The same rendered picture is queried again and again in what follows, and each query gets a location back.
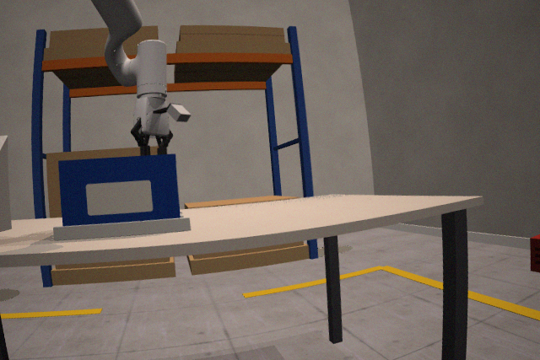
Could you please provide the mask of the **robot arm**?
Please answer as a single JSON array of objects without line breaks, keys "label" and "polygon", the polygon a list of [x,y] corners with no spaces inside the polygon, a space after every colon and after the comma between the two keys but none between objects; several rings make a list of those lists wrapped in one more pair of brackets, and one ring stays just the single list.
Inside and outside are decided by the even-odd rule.
[{"label": "robot arm", "polygon": [[141,14],[133,0],[91,0],[109,29],[105,62],[119,84],[137,85],[137,98],[147,95],[167,97],[166,44],[145,40],[138,44],[134,59],[125,54],[122,42],[142,27]]}]

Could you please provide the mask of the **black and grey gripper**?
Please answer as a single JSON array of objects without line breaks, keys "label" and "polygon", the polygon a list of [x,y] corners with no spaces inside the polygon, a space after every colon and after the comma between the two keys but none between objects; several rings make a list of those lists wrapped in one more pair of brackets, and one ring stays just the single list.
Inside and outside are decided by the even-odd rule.
[{"label": "black and grey gripper", "polygon": [[[131,134],[140,147],[140,156],[150,155],[149,138],[156,138],[157,140],[159,146],[157,155],[167,154],[167,147],[173,137],[170,131],[169,113],[153,113],[154,110],[165,107],[167,107],[167,103],[164,96],[147,95],[137,99]],[[162,142],[161,139],[163,139]]]}]

